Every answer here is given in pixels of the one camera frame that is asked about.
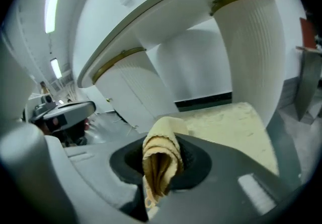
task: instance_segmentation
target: white wall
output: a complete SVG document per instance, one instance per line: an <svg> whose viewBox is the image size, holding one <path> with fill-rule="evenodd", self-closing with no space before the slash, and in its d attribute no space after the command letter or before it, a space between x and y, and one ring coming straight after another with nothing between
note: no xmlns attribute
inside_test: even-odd
<svg viewBox="0 0 322 224"><path fill-rule="evenodd" d="M306 19L301 0L276 0L282 18L286 45L285 79L297 77L300 74L302 52L295 46L303 45L300 17Z"/></svg>
<svg viewBox="0 0 322 224"><path fill-rule="evenodd" d="M147 52L175 101L231 92L226 49L214 19Z"/></svg>
<svg viewBox="0 0 322 224"><path fill-rule="evenodd" d="M75 78L111 30L144 1L146 0L131 0L128 7L122 6L120 0L86 1L80 14L74 41L72 65ZM299 0L277 0L277 5L286 37L285 78L288 79L299 74L300 54L295 51L294 47L302 44L299 17L305 17L305 13ZM213 39L204 41L206 36ZM196 50L203 57L194 54ZM180 61L177 67L170 59L171 51L173 57ZM230 71L224 54L225 48L218 28L211 21L191 28L148 52L150 60L165 85L172 89L176 101L230 91L231 84L228 78Z"/></svg>

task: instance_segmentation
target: fluorescent light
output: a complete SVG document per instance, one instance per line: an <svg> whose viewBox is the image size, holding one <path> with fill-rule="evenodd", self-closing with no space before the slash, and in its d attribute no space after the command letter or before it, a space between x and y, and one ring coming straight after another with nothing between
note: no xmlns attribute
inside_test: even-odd
<svg viewBox="0 0 322 224"><path fill-rule="evenodd" d="M45 3L45 32L55 31L55 17L58 0L46 0Z"/></svg>
<svg viewBox="0 0 322 224"><path fill-rule="evenodd" d="M59 68L58 60L57 58L54 58L53 60L50 61L51 67L54 70L55 76L57 79L61 78L61 71Z"/></svg>

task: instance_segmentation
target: ceiling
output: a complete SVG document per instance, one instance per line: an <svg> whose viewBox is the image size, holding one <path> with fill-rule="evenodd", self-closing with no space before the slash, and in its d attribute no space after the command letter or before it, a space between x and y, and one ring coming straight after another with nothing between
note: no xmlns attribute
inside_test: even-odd
<svg viewBox="0 0 322 224"><path fill-rule="evenodd" d="M73 81L70 64L70 35L76 28L81 0L58 0L55 31L45 33L45 0L16 0L9 10L2 33L16 60L37 83L44 81L52 94ZM57 58L62 78L57 80L50 60Z"/></svg>

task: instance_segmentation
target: white cylindrical column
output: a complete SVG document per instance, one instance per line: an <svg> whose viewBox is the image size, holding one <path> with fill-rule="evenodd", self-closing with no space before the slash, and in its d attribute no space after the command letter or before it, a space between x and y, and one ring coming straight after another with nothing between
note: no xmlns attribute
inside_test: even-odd
<svg viewBox="0 0 322 224"><path fill-rule="evenodd" d="M146 132L160 115L178 112L170 91L145 51L131 54L105 71L95 85L137 131Z"/></svg>
<svg viewBox="0 0 322 224"><path fill-rule="evenodd" d="M285 72L284 32L275 0L222 0L213 12L228 54L232 101L250 103L267 126Z"/></svg>

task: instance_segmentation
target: crumpled cloth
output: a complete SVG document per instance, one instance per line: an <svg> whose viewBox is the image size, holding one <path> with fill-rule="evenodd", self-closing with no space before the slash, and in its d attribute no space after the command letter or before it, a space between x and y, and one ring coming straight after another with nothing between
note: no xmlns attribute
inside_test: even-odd
<svg viewBox="0 0 322 224"><path fill-rule="evenodd" d="M143 183L145 206L154 207L168 193L171 178L183 172L180 146L174 133L188 134L182 119L163 117L151 128L143 142Z"/></svg>

